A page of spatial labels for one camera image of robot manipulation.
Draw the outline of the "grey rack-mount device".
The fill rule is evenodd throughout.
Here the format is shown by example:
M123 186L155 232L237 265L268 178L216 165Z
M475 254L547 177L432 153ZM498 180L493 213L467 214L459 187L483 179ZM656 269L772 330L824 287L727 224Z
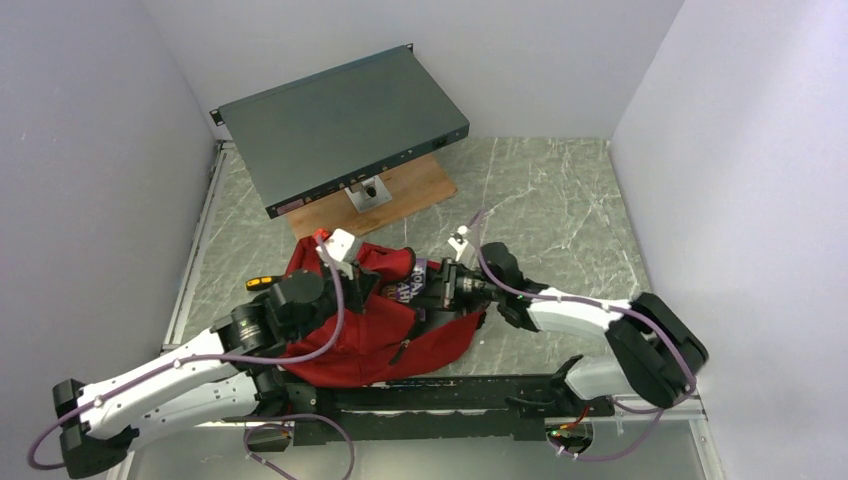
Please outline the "grey rack-mount device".
M470 121L402 44L219 106L274 219L456 143Z

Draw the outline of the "wooden board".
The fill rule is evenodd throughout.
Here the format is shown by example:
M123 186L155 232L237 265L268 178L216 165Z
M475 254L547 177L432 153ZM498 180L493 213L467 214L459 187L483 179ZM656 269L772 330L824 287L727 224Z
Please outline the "wooden board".
M359 214L345 194L346 187L285 215L297 239L318 229L344 229L356 236L376 231L453 197L457 187L432 154L386 169L381 177L392 200Z

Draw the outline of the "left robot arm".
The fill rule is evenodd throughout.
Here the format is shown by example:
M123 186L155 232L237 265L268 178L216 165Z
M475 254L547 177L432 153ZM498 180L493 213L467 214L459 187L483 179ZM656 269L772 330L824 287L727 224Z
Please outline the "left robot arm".
M274 369L326 357L379 282L356 263L296 270L169 353L107 380L56 384L60 468L85 479L172 431L279 417L288 394Z

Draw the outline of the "orange Roald Dahl book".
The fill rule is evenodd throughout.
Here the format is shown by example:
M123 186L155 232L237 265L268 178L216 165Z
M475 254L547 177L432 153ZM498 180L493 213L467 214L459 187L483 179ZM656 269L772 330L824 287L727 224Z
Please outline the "orange Roald Dahl book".
M408 277L404 280L387 285L382 295L390 300L409 304L427 285L428 260L417 259Z

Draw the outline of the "aluminium frame rail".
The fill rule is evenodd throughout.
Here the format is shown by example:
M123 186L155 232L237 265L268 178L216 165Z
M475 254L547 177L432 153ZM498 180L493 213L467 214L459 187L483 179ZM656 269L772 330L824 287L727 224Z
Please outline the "aluminium frame rail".
M211 237L209 224L218 209L218 197L223 192L230 162L236 152L232 140L216 142L215 159L208 171L208 188L204 203L195 226L187 263L181 277L180 287L166 330L160 354L175 350L181 343L200 279L200 271Z

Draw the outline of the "yellow handled screwdriver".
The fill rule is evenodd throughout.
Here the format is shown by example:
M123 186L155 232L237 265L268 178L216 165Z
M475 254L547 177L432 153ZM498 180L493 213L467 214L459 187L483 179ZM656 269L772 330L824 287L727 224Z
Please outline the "yellow handled screwdriver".
M259 276L247 280L244 286L245 289L249 292L259 292L270 288L276 283L279 283L282 279L283 277L279 275Z

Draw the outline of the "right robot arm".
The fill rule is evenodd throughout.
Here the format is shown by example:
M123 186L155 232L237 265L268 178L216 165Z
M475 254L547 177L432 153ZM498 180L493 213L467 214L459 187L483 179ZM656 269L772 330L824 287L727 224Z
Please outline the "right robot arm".
M695 389L708 350L659 296L601 300L568 294L525 276L501 242L480 252L475 268L451 258L428 268L412 304L428 312L467 313L495 304L515 328L605 341L610 354L576 355L556 371L550 392L560 413L574 415L590 400L626 394L670 409Z

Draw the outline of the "red student backpack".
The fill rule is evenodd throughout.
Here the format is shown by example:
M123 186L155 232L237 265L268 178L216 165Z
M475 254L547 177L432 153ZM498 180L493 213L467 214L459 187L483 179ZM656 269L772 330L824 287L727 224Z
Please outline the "red student backpack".
M478 307L465 312L424 312L399 302L393 289L409 281L417 267L435 273L434 261L419 260L409 247L364 243L360 265L380 275L365 311L346 310L336 342L321 355L283 368L326 388L356 388L423 375L458 360L486 319Z

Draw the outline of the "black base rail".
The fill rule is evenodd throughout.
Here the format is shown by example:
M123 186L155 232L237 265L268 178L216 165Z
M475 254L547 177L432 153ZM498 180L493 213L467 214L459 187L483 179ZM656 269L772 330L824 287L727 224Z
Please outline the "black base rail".
M415 377L358 388L316 387L288 372L259 378L260 404L232 421L280 421L296 446L506 437L543 441L560 425L586 430L611 417L602 397L580 400L561 374Z

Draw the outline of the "metal stand bracket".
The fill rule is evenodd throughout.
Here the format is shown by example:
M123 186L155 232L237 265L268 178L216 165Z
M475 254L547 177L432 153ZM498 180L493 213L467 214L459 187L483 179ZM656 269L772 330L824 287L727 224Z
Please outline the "metal stand bracket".
M359 214L373 210L392 200L391 193L378 175L347 186L344 192Z

